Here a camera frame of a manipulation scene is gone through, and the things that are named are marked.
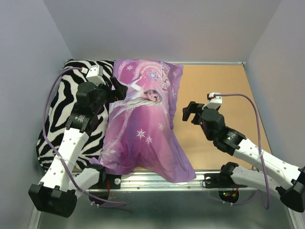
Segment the purple princess pillowcase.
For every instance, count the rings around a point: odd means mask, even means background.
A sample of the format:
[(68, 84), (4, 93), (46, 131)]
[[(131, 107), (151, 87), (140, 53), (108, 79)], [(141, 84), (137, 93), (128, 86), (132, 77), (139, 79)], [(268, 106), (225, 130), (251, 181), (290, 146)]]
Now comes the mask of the purple princess pillowcase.
[(114, 175), (142, 167), (172, 183), (194, 179), (195, 171), (173, 131), (183, 66), (118, 59), (113, 75), (128, 90), (124, 100), (109, 105), (101, 165)]

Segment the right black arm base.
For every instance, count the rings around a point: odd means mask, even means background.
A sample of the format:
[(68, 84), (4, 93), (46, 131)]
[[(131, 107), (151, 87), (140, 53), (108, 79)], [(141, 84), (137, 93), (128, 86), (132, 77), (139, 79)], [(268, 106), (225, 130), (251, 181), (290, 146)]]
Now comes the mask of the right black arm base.
[(237, 163), (228, 162), (222, 165), (219, 173), (205, 173), (201, 182), (203, 188), (218, 189), (220, 201), (231, 205), (240, 205), (237, 203), (239, 199), (239, 188), (246, 188), (246, 185), (236, 184), (231, 175), (233, 170), (238, 167)]

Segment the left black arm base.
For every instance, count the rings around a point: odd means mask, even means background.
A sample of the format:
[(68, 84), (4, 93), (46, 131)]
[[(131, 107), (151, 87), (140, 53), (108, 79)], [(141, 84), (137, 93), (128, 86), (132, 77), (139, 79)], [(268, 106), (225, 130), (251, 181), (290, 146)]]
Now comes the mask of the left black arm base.
[(121, 175), (105, 174), (103, 180), (91, 186), (88, 192), (98, 198), (109, 200), (111, 191), (121, 188), (121, 178)]

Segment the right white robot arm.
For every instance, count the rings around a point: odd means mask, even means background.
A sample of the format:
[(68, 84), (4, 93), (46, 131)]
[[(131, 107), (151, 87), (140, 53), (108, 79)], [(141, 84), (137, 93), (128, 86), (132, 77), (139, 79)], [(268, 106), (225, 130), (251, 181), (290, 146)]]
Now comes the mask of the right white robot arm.
[(249, 138), (225, 124), (219, 113), (221, 103), (210, 101), (199, 104), (191, 101), (183, 108), (183, 121), (194, 114), (191, 121), (200, 125), (207, 140), (220, 151), (241, 159), (256, 168), (246, 169), (228, 162), (221, 168), (219, 180), (222, 185), (245, 185), (268, 191), (279, 198), (288, 208), (296, 212), (305, 210), (305, 169), (291, 165), (274, 155), (259, 150)]

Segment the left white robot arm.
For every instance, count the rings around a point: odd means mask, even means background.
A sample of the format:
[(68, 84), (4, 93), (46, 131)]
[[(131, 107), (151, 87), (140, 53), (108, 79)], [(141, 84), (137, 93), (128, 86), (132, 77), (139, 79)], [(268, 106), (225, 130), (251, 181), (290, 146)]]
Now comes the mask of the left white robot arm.
[(71, 115), (64, 130), (59, 149), (54, 149), (56, 156), (40, 180), (32, 184), (28, 194), (38, 211), (68, 218), (75, 210), (80, 195), (89, 193), (91, 186), (110, 189), (105, 168), (101, 165), (88, 165), (77, 177), (72, 171), (82, 148), (97, 126), (97, 114), (106, 103), (123, 100), (127, 87), (115, 77), (110, 78), (111, 85), (89, 80), (78, 86), (76, 99)]

